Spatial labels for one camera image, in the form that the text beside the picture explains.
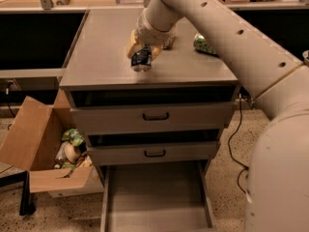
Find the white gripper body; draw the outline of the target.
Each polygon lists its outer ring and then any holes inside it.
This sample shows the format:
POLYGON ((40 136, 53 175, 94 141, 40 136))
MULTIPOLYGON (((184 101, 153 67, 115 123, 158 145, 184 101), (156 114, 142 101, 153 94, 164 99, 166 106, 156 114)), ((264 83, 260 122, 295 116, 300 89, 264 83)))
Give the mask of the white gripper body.
POLYGON ((162 46, 164 43, 173 36, 175 38, 177 27, 173 25, 169 30, 162 31, 155 29, 148 21, 146 13, 143 12, 137 19, 136 29, 139 35, 139 39, 144 45, 150 46, 162 46))

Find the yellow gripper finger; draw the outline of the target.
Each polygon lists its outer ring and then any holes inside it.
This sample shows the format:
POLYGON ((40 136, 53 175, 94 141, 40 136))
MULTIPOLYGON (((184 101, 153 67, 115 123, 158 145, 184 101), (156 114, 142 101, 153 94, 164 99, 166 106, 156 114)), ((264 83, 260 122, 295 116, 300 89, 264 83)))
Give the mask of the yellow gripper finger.
POLYGON ((144 43, 140 41, 138 32, 132 30, 127 42, 126 56, 131 59, 132 56, 144 47, 144 43))
POLYGON ((153 61, 163 50, 162 46, 152 46, 151 47, 151 60, 153 61))

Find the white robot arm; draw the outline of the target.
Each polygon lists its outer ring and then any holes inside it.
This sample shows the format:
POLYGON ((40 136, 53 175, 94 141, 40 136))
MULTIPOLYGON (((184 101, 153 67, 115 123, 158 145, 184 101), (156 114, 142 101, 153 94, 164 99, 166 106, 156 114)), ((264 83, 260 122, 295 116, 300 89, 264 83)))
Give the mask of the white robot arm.
POLYGON ((151 0, 127 56, 148 67, 188 19, 270 122, 249 164, 245 232, 309 232, 309 67, 218 0, 151 0))

